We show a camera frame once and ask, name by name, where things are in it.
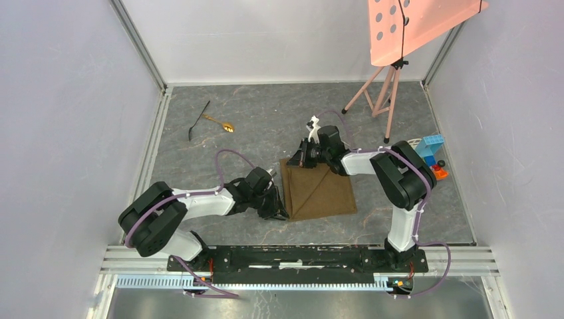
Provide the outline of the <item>brown cloth napkin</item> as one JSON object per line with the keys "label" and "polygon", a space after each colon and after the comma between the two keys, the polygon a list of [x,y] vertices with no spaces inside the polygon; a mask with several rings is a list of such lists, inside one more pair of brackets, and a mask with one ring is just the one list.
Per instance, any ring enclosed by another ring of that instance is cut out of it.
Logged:
{"label": "brown cloth napkin", "polygon": [[291,167],[279,160],[285,209],[290,221],[304,221],[357,212],[348,176],[333,173],[322,163],[313,169]]}

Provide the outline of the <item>gold spoon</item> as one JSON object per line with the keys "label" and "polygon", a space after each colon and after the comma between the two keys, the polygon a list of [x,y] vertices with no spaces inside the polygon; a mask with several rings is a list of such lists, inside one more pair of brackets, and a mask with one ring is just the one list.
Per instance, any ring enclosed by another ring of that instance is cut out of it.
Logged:
{"label": "gold spoon", "polygon": [[234,128],[233,124],[231,124],[229,122],[222,122],[222,121],[216,120],[215,118],[212,118],[208,114],[202,114],[202,118],[209,120],[209,121],[212,121],[216,124],[219,124],[226,132],[229,132],[229,133],[235,132],[235,128]]}

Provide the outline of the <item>black fork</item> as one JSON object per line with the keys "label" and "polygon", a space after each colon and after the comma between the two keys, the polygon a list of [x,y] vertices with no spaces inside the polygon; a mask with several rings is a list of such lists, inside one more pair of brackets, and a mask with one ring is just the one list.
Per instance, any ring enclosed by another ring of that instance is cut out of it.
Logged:
{"label": "black fork", "polygon": [[208,106],[210,105],[211,100],[208,100],[205,104],[205,106],[203,107],[202,111],[200,112],[199,116],[196,118],[196,120],[194,121],[194,123],[192,124],[192,126],[189,127],[188,129],[188,141],[192,141],[193,138],[193,130],[196,127],[196,125],[198,124],[199,120],[202,118],[202,116],[204,115],[204,112],[206,111],[206,109],[208,108]]}

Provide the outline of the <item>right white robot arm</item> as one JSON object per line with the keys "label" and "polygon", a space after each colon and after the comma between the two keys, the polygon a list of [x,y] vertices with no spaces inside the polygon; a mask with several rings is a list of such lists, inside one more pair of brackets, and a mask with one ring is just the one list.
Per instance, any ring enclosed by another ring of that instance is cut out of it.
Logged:
{"label": "right white robot arm", "polygon": [[345,147],[336,126],[323,126],[317,138],[304,138],[287,165],[313,169],[325,164],[341,176],[375,175],[392,204],[392,225],[385,240],[385,265],[401,271],[418,244],[420,217],[437,180],[426,162],[406,141],[376,150]]}

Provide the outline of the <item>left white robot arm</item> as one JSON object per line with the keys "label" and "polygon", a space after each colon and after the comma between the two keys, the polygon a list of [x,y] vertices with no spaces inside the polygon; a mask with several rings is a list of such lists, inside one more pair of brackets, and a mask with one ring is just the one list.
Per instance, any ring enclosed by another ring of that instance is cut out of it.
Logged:
{"label": "left white robot arm", "polygon": [[164,252],[198,271],[209,262],[206,245],[195,232],[181,231],[180,225],[189,219],[226,217],[248,209],[265,220],[289,219],[270,171],[255,167],[245,177],[215,189],[174,189],[158,181],[120,214],[118,224],[126,235],[124,245],[141,257]]}

